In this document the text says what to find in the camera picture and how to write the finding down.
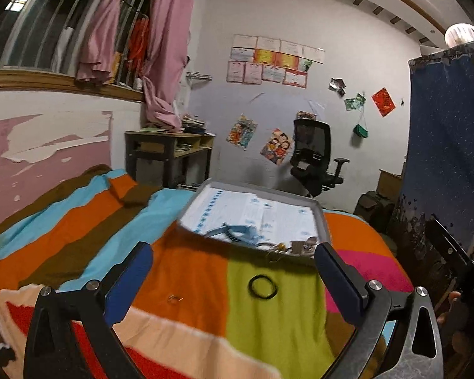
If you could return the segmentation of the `person's right hand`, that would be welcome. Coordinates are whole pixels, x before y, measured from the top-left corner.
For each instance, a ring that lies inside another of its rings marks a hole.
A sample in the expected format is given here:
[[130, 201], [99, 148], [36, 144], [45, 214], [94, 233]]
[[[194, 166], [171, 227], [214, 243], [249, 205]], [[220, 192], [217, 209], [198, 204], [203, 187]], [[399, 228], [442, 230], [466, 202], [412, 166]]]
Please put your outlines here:
[[456, 353], [465, 354], [472, 349], [474, 321], [468, 306], [462, 301], [462, 294], [449, 294], [450, 308], [438, 319], [439, 333], [443, 346], [451, 345]]

